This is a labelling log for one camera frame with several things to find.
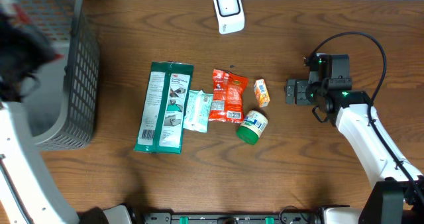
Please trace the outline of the orange tissue pack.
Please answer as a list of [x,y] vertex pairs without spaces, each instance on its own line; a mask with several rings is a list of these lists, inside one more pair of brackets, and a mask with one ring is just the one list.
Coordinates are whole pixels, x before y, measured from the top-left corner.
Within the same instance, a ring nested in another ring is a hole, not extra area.
[[254,83],[254,94],[259,107],[266,107],[270,102],[270,95],[264,79],[256,80]]

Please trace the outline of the green capped white jar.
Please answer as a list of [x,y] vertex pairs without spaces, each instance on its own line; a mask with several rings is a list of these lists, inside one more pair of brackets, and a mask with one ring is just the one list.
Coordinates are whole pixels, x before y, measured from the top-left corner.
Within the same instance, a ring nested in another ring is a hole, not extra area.
[[249,111],[236,131],[237,137],[247,144],[255,145],[267,125],[268,119],[262,113]]

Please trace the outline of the red snack bag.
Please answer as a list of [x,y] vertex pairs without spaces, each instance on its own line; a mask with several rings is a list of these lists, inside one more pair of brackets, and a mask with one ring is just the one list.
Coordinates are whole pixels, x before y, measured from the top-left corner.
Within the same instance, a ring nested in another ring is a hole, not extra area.
[[244,119],[242,94],[247,85],[246,77],[214,69],[209,121],[241,123]]
[[1,43],[17,44],[42,62],[63,58],[17,0],[1,0]]

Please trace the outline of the light blue tissue pack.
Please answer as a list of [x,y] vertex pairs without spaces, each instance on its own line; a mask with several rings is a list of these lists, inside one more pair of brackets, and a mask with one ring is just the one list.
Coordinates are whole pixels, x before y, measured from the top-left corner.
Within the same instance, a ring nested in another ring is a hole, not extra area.
[[206,133],[213,95],[202,90],[190,90],[184,116],[184,128]]

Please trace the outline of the green white package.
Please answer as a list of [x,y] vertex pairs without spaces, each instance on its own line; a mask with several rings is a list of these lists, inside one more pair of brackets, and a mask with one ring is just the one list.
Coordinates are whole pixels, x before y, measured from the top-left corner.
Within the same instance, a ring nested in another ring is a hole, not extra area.
[[193,65],[178,62],[151,64],[135,151],[182,152],[184,115],[193,70]]

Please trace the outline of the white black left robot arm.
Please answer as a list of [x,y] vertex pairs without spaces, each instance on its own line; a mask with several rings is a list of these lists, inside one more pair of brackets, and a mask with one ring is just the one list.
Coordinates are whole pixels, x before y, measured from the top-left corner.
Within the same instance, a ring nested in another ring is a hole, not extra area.
[[78,215],[33,143],[18,85],[60,57],[22,11],[1,13],[1,203],[17,223],[131,223],[125,205]]

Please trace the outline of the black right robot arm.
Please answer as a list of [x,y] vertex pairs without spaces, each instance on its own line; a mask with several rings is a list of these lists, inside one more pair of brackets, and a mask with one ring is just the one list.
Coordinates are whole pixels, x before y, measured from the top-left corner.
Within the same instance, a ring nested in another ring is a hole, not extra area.
[[330,123],[358,157],[372,192],[362,209],[320,207],[309,223],[422,223],[423,173],[401,153],[365,91],[352,90],[347,55],[314,53],[305,58],[309,77],[288,79],[286,103],[310,105],[320,123]]

